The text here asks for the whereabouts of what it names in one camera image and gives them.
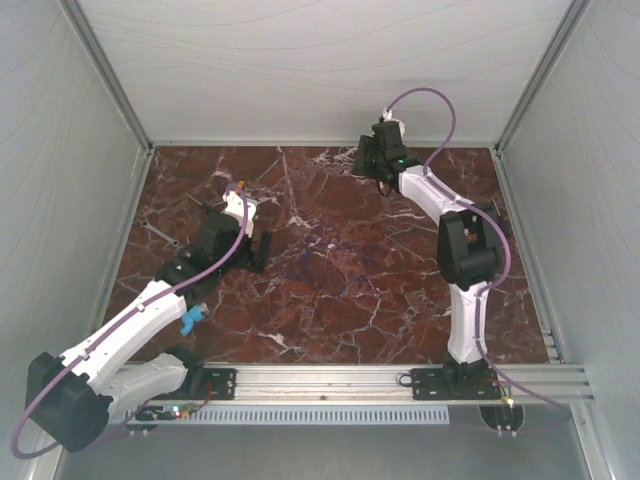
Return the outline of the silver ratchet wrench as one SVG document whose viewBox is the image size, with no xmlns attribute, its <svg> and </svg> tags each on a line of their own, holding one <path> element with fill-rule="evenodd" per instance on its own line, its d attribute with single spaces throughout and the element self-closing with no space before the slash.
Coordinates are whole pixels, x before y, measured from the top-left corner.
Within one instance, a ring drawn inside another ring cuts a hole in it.
<svg viewBox="0 0 640 480">
<path fill-rule="evenodd" d="M 143 221 L 141 223 L 141 226 L 143 228 L 145 228 L 146 230 L 148 230 L 148 231 L 154 233 L 155 235 L 159 236 L 160 238 L 162 238 L 163 240 L 165 240 L 166 242 L 168 242 L 169 244 L 171 244 L 174 247 L 177 247 L 180 244 L 180 242 L 177 239 L 175 239 L 175 238 L 171 237 L 170 235 L 166 234 L 165 232 L 159 230 L 158 228 L 156 228 L 155 226 L 150 224 L 148 221 Z"/>
</svg>

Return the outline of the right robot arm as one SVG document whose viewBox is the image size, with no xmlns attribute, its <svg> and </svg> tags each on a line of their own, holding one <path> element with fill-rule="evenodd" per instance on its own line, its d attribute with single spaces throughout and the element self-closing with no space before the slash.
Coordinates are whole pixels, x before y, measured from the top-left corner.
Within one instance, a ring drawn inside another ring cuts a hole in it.
<svg viewBox="0 0 640 480">
<path fill-rule="evenodd" d="M 473 204 L 409 156 L 401 123 L 381 120 L 360 137 L 352 173 L 387 186 L 437 223 L 436 261 L 451 294 L 451 331 L 441 370 L 445 391 L 465 397 L 487 370 L 485 325 L 489 285 L 503 265 L 505 243 L 490 205 Z"/>
</svg>

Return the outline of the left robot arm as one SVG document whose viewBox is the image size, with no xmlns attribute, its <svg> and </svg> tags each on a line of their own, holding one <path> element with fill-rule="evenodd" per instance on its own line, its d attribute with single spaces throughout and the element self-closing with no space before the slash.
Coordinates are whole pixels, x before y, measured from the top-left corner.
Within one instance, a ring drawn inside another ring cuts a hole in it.
<svg viewBox="0 0 640 480">
<path fill-rule="evenodd" d="M 128 370 L 123 365 L 158 332 L 181 321 L 188 335 L 211 314 L 205 298 L 232 269 L 261 273 L 271 241 L 264 232 L 252 248 L 255 200 L 229 193 L 223 210 L 210 209 L 196 240 L 178 251 L 142 292 L 98 331 L 58 356 L 29 365 L 25 411 L 69 452 L 94 443 L 117 414 L 165 395 L 203 393 L 204 365 L 176 345 Z"/>
</svg>

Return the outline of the small black screwdriver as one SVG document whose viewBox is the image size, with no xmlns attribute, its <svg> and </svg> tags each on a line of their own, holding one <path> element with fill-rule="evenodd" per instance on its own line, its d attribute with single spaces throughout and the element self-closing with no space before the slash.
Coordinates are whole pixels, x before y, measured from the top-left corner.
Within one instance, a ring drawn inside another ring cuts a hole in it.
<svg viewBox="0 0 640 480">
<path fill-rule="evenodd" d="M 501 210 L 500 210 L 495 198 L 492 198 L 492 205 L 493 205 L 493 207 L 495 209 L 497 220 L 498 221 L 502 221 L 503 217 L 502 217 L 502 214 L 501 214 Z"/>
</svg>

